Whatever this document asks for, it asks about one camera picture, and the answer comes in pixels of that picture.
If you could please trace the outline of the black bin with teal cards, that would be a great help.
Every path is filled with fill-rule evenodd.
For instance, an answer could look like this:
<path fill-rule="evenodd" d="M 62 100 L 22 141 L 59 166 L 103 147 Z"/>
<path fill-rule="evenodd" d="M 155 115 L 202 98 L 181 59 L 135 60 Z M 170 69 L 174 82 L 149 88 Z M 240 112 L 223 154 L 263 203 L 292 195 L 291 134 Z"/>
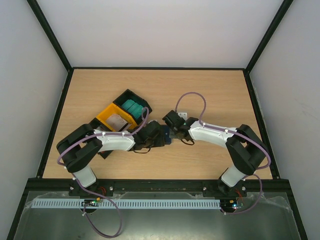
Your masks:
<path fill-rule="evenodd" d="M 113 101 L 113 103 L 128 113 L 137 125 L 139 125 L 143 121 L 143 118 L 145 118 L 147 115 L 147 110 L 144 108 L 147 108 L 149 113 L 153 111 L 145 99 L 138 96 L 130 89 L 126 89 Z"/>

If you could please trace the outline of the blue leather card holder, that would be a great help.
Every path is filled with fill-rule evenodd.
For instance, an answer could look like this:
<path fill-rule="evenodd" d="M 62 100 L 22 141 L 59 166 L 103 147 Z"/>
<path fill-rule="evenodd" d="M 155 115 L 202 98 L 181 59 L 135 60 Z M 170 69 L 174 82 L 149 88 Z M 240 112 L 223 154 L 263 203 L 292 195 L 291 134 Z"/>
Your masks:
<path fill-rule="evenodd" d="M 164 132 L 164 144 L 170 145 L 173 143 L 174 139 L 179 139 L 178 136 L 165 124 L 161 124 L 162 130 Z"/>

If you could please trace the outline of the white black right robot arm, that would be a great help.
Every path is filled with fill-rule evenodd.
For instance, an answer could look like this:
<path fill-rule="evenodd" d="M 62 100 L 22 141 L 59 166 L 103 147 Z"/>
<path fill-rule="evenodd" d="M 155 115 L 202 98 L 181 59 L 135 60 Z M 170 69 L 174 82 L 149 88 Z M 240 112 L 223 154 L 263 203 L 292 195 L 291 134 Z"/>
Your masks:
<path fill-rule="evenodd" d="M 232 165 L 217 183 L 218 191 L 224 196 L 233 193 L 239 181 L 252 176 L 262 161 L 270 158 L 264 143 L 248 125 L 242 124 L 238 128 L 212 125 L 195 117 L 183 119 L 174 110 L 162 120 L 182 142 L 203 141 L 227 149 Z"/>

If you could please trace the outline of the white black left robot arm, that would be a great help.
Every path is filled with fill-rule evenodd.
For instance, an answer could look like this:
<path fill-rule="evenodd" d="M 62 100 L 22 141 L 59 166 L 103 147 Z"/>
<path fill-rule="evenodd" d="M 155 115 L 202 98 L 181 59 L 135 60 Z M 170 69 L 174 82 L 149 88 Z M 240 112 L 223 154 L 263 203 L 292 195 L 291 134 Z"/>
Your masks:
<path fill-rule="evenodd" d="M 165 128 L 157 121 L 121 132 L 102 131 L 83 124 L 57 144 L 57 163 L 71 173 L 81 187 L 88 188 L 97 181 L 90 162 L 98 153 L 150 151 L 163 147 L 167 136 Z"/>

